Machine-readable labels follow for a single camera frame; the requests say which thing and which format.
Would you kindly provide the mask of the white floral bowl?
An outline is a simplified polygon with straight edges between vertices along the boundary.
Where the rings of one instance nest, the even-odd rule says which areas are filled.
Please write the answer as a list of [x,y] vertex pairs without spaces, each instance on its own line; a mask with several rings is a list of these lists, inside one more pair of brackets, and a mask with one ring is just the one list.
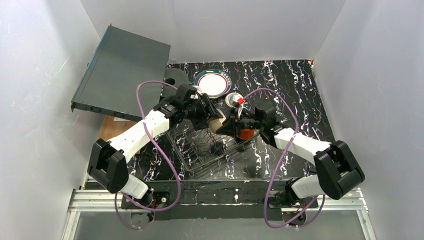
[[225,117],[222,118],[211,118],[208,120],[208,127],[210,131],[214,134],[217,133],[217,130],[223,126],[223,122],[226,120]]

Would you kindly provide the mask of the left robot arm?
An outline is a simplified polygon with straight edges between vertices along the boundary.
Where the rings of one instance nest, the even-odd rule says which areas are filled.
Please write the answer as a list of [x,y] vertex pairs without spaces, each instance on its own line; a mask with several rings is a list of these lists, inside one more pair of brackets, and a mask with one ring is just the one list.
[[134,126],[109,140],[98,139],[92,147],[87,173],[111,194],[121,192],[142,199],[149,186],[128,173],[131,158],[153,138],[167,132],[182,120],[190,120],[196,130],[209,127],[211,120],[223,118],[207,94],[182,84],[174,95],[159,104]]

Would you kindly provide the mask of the blue butterfly mug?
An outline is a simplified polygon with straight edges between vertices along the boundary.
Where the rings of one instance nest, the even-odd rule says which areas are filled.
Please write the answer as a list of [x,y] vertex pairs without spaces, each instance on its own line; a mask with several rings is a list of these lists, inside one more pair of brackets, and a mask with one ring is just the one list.
[[225,97],[225,104],[233,109],[244,108],[244,97],[238,92],[231,92]]

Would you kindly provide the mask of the orange mug black handle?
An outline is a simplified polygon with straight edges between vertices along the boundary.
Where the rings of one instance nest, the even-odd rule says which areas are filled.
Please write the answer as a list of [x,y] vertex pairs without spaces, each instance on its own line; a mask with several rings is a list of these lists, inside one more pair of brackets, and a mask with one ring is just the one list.
[[256,134],[254,129],[241,129],[237,137],[241,140],[249,140]]

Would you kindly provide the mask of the white plate green red rim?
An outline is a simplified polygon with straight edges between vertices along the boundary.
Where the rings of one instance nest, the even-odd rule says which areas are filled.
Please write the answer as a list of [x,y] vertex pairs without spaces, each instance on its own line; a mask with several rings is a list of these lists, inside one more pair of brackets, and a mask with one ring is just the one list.
[[194,79],[194,85],[208,95],[209,98],[219,98],[232,88],[232,80],[228,73],[219,69],[208,69],[199,73]]

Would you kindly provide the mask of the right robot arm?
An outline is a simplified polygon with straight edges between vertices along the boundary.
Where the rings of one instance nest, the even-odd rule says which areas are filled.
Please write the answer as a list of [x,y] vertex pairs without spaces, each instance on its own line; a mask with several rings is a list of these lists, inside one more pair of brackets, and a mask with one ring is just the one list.
[[290,180],[282,199],[294,202],[300,199],[327,195],[339,200],[365,180],[365,174],[349,146],[341,141],[333,143],[305,136],[277,120],[276,109],[231,108],[221,118],[210,120],[213,133],[249,140],[259,131],[262,140],[277,149],[287,150],[311,164],[315,174]]

